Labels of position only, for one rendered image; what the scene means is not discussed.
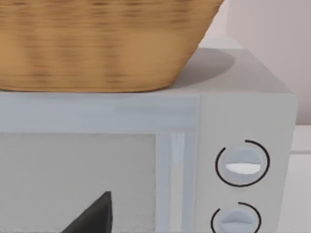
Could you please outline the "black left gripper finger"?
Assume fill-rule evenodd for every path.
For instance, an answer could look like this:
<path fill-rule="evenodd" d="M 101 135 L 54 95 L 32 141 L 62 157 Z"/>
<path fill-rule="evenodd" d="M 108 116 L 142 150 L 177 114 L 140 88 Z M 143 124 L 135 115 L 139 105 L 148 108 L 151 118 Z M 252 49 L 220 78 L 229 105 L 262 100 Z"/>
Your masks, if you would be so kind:
<path fill-rule="evenodd" d="M 112 233 L 111 191 L 104 192 L 61 233 Z"/>

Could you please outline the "pale microwave door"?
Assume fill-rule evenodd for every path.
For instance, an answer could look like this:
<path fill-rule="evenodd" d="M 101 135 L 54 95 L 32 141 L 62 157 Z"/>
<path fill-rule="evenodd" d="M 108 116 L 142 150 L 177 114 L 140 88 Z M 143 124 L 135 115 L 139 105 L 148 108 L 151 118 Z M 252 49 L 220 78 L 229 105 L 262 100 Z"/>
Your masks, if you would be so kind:
<path fill-rule="evenodd" d="M 0 233 L 61 231 L 102 192 L 114 231 L 170 231 L 171 134 L 185 133 L 182 233 L 193 230 L 200 97 L 0 92 Z"/>

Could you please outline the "pale microwave knob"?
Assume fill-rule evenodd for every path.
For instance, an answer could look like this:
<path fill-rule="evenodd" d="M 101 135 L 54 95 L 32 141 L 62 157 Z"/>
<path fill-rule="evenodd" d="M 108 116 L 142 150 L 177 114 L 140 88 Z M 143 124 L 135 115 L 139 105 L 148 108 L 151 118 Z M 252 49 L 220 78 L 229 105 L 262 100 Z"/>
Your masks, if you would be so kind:
<path fill-rule="evenodd" d="M 222 210 L 215 222 L 218 233 L 253 233 L 257 225 L 255 215 L 246 209 Z"/>
<path fill-rule="evenodd" d="M 220 156 L 219 172 L 229 183 L 245 185 L 260 178 L 266 168 L 264 152 L 253 146 L 238 146 Z"/>

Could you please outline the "woven wicker basket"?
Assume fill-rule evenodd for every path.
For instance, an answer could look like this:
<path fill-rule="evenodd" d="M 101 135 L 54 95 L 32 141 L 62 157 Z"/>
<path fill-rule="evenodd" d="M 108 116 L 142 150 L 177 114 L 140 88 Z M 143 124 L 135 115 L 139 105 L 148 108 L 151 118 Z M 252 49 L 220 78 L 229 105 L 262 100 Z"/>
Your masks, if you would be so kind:
<path fill-rule="evenodd" d="M 224 0 L 0 0 L 0 90 L 171 86 Z"/>

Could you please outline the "pale microwave oven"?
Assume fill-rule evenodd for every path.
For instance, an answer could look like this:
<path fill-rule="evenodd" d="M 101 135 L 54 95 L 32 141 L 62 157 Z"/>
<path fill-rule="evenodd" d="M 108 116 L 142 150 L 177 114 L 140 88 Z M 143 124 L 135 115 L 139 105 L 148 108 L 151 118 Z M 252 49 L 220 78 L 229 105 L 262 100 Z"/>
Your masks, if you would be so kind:
<path fill-rule="evenodd" d="M 253 233 L 276 233 L 298 101 L 258 59 L 229 39 L 211 40 L 188 61 L 177 82 L 157 93 L 200 97 L 193 230 L 218 233 L 222 210 L 246 209 L 258 220 Z M 236 185 L 219 172 L 225 150 L 253 146 L 265 154 L 256 181 Z"/>

